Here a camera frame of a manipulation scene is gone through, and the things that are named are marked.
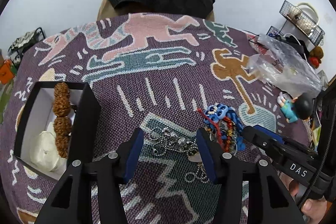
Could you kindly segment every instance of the human hand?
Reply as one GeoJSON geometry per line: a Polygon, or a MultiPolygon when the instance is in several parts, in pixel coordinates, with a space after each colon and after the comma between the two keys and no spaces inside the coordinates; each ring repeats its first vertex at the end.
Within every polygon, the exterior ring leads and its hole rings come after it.
{"type": "MultiPolygon", "coordinates": [[[[294,198],[299,192],[299,183],[285,174],[281,174],[280,178],[294,198]]],[[[307,224],[318,224],[324,217],[326,210],[327,201],[325,198],[319,200],[307,199],[301,208],[301,211],[310,218],[307,224]]]]}

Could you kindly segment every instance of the purple woven blanket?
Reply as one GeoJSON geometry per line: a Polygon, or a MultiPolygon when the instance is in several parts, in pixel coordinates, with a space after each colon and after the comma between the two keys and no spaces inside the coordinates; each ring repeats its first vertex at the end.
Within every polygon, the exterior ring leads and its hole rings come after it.
{"type": "MultiPolygon", "coordinates": [[[[221,24],[180,15],[130,14],[71,28],[36,44],[24,56],[1,126],[0,172],[11,210],[34,222],[54,183],[13,158],[20,112],[36,81],[89,82],[101,105],[95,158],[129,139],[135,127],[145,142],[134,178],[121,186],[130,224],[210,223],[219,186],[185,153],[164,151],[148,139],[158,128],[195,139],[203,119],[197,107],[234,107],[244,125],[260,124],[307,144],[302,121],[287,124],[276,98],[279,90],[248,75],[255,54],[248,36],[221,24]]],[[[247,144],[240,159],[265,157],[247,144]]],[[[93,222],[99,222],[97,186],[92,185],[93,222]]],[[[248,212],[243,182],[241,223],[248,212]]]]}

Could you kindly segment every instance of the small toy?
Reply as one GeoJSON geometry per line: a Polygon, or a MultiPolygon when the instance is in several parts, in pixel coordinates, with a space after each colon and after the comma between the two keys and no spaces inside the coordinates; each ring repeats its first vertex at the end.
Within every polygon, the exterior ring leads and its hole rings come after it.
{"type": "Polygon", "coordinates": [[[321,59],[323,58],[324,53],[322,48],[320,46],[317,46],[309,52],[309,56],[310,57],[308,59],[310,61],[310,64],[317,69],[322,63],[321,59]]]}
{"type": "Polygon", "coordinates": [[[313,112],[312,98],[310,98],[307,93],[303,93],[294,99],[286,99],[284,94],[280,92],[277,102],[288,123],[296,122],[298,118],[305,120],[309,118],[313,112]]]}
{"type": "Polygon", "coordinates": [[[320,65],[319,60],[316,57],[308,57],[309,64],[314,68],[317,69],[320,65]]]}
{"type": "Polygon", "coordinates": [[[224,152],[234,153],[245,149],[240,136],[244,126],[235,111],[224,104],[211,105],[206,110],[198,109],[204,117],[205,130],[213,142],[218,142],[224,152]]]}

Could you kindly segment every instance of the black box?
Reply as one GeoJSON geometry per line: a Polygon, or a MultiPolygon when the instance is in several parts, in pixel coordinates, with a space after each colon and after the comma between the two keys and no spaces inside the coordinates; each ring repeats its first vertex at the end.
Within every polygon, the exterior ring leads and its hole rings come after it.
{"type": "Polygon", "coordinates": [[[74,161],[92,161],[100,105],[88,83],[65,82],[70,90],[70,103],[77,106],[76,114],[70,113],[73,126],[64,166],[46,172],[31,162],[31,142],[45,131],[49,122],[55,119],[53,113],[54,87],[59,82],[36,82],[27,99],[17,128],[14,156],[29,169],[50,180],[59,180],[66,168],[74,161]]]}

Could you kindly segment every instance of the blue figurine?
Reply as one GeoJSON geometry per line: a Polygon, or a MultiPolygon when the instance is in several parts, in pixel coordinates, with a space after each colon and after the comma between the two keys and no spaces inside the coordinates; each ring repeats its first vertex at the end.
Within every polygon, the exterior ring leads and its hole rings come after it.
{"type": "Polygon", "coordinates": [[[288,123],[296,122],[298,118],[305,120],[313,112],[312,98],[307,93],[303,93],[299,97],[290,100],[286,99],[282,92],[280,92],[277,102],[288,123]]]}

